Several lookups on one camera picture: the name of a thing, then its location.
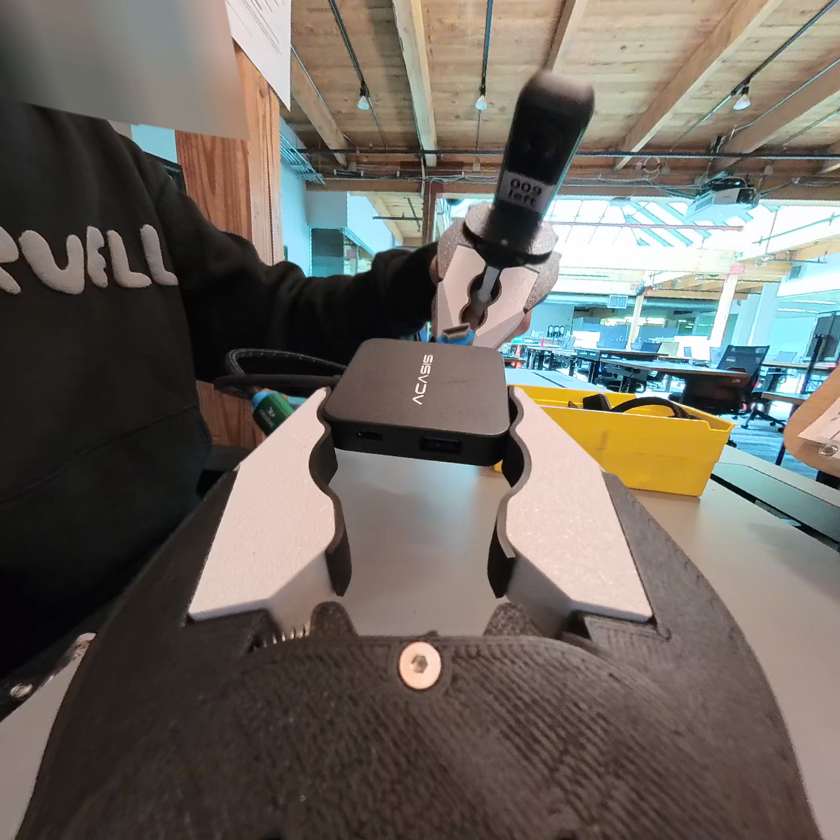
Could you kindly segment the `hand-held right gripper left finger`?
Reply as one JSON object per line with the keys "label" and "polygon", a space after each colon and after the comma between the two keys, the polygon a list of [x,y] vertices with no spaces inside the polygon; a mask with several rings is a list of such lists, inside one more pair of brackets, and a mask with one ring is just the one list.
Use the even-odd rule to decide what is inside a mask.
{"label": "hand-held right gripper left finger", "polygon": [[188,614],[194,621],[267,612],[281,634],[307,634],[317,608],[347,591],[352,561],[338,469],[313,393],[236,468]]}

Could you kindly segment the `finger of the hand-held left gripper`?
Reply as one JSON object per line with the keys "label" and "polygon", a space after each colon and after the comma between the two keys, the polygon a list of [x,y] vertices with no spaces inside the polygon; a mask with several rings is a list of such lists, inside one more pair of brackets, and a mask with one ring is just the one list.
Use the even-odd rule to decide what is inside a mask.
{"label": "finger of the hand-held left gripper", "polygon": [[475,251],[451,251],[437,255],[439,282],[434,299],[432,326],[434,336],[469,327],[466,315],[470,289],[484,274],[486,262]]}
{"label": "finger of the hand-held left gripper", "polygon": [[502,285],[496,300],[488,306],[472,344],[476,347],[498,349],[522,332],[521,322],[529,296],[525,286]]}

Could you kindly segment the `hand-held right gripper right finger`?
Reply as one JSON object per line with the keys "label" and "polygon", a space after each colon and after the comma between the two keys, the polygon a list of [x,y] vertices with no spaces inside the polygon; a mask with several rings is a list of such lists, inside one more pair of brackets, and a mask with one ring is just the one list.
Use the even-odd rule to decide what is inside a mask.
{"label": "hand-held right gripper right finger", "polygon": [[540,632],[581,614],[646,624],[654,616],[606,484],[593,457],[522,388],[510,386],[509,484],[488,555],[497,598]]}

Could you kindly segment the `black usb hub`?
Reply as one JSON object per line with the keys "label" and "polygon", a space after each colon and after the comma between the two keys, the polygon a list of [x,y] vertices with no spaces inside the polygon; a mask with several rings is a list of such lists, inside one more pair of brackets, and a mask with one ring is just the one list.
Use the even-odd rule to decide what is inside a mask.
{"label": "black usb hub", "polygon": [[494,466],[511,425],[503,359],[466,345],[368,340],[322,416],[337,449]]}

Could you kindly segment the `person's left forearm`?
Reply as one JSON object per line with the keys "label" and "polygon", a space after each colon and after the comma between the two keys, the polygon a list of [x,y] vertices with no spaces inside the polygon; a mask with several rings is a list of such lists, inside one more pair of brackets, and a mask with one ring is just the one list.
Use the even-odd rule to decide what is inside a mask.
{"label": "person's left forearm", "polygon": [[431,320],[438,243],[376,255],[354,276],[268,266],[242,238],[182,283],[196,378],[220,375],[231,350],[283,350],[348,363],[372,339],[404,340]]}

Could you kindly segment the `yellow plastic bin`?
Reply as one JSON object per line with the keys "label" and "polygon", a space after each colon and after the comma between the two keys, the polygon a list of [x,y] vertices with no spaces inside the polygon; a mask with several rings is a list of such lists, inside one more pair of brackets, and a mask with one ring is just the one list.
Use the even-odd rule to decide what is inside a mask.
{"label": "yellow plastic bin", "polygon": [[500,469],[511,488],[500,529],[530,534],[528,516],[583,525],[613,519],[611,490],[700,497],[734,423],[659,397],[567,388],[508,388],[511,425]]}

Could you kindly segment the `long dark office desk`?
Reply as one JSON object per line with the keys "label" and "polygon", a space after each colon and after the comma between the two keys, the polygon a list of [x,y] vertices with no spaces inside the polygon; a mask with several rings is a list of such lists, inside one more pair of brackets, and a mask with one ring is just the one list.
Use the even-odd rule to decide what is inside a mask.
{"label": "long dark office desk", "polygon": [[503,352],[502,356],[505,364],[510,367],[551,371],[560,366],[568,368],[570,375],[583,364],[589,367],[586,380],[591,384],[603,375],[612,375],[623,381],[647,382],[658,376],[680,380],[678,375],[694,373],[697,368],[701,372],[710,368],[668,361],[656,353],[579,348],[566,350],[559,346],[527,343],[514,345],[512,352]]}

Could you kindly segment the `ceiling projector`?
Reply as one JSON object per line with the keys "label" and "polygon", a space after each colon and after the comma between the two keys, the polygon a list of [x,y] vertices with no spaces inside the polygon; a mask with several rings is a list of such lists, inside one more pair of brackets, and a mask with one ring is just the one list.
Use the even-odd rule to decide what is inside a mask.
{"label": "ceiling projector", "polygon": [[688,205],[684,220],[687,224],[724,226],[731,219],[749,215],[760,200],[748,178],[738,175],[716,176]]}

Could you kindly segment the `dark flat panel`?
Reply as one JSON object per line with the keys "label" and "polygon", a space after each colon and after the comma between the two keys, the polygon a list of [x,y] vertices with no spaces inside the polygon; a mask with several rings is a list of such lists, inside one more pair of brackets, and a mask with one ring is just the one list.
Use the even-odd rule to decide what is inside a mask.
{"label": "dark flat panel", "polygon": [[711,479],[830,548],[839,548],[839,490],[726,446]]}

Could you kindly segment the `person's black hoodie torso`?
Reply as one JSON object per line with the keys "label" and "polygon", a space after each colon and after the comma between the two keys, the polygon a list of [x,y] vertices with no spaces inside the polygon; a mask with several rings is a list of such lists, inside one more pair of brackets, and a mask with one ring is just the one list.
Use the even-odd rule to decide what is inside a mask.
{"label": "person's black hoodie torso", "polygon": [[192,506],[184,293],[217,234],[108,122],[2,100],[2,687],[32,685]]}

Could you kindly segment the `black office chair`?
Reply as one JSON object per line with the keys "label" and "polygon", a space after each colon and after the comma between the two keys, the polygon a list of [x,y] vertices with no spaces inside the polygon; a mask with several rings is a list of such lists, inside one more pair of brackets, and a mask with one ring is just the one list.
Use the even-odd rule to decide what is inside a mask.
{"label": "black office chair", "polygon": [[710,415],[738,415],[753,393],[769,350],[769,345],[730,344],[716,367],[678,375],[683,390],[668,398]]}

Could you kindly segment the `wooden board stand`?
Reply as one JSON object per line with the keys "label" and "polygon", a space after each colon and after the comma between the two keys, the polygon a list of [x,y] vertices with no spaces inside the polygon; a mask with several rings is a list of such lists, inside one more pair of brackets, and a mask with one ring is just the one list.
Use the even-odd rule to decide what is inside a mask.
{"label": "wooden board stand", "polygon": [[791,415],[784,431],[784,444],[795,459],[817,470],[819,481],[838,487],[838,369]]}

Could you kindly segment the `wooden pillar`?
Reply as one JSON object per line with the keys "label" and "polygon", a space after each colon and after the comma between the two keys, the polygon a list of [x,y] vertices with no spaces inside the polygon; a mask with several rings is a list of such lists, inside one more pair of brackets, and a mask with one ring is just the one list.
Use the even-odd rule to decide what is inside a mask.
{"label": "wooden pillar", "polygon": [[187,194],[217,228],[250,241],[259,257],[284,256],[281,228],[280,100],[254,63],[234,46],[248,138],[177,130]]}

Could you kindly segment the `white instruction sheet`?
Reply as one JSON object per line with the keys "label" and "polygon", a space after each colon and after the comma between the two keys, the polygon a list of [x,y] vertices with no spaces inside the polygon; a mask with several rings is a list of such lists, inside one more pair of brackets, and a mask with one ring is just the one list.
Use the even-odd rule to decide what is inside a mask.
{"label": "white instruction sheet", "polygon": [[839,398],[800,432],[802,439],[837,452],[839,449]]}

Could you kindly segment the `black framed board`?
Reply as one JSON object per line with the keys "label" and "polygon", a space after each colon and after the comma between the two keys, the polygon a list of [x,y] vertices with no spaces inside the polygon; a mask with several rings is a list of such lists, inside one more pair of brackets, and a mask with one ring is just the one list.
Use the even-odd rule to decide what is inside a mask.
{"label": "black framed board", "polygon": [[173,161],[168,161],[158,155],[145,152],[145,155],[152,161],[156,162],[163,170],[166,172],[168,177],[174,183],[177,191],[181,194],[186,195],[186,181],[183,173],[182,167]]}

